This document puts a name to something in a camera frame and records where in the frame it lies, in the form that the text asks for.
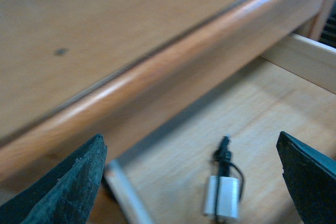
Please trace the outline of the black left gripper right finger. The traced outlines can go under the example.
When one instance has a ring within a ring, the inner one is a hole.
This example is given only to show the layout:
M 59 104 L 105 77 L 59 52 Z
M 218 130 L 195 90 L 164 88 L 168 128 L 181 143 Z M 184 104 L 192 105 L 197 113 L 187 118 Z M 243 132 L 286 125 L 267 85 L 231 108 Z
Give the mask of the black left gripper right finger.
M 303 223 L 335 223 L 335 160 L 282 131 L 283 178 Z

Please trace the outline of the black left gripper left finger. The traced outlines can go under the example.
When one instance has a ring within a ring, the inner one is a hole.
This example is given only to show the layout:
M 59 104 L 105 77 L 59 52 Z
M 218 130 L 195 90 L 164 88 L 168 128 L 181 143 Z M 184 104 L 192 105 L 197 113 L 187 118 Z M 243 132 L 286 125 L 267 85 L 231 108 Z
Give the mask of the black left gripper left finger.
M 1 223 L 86 223 L 100 187 L 106 156 L 104 138 L 97 134 L 1 205 Z

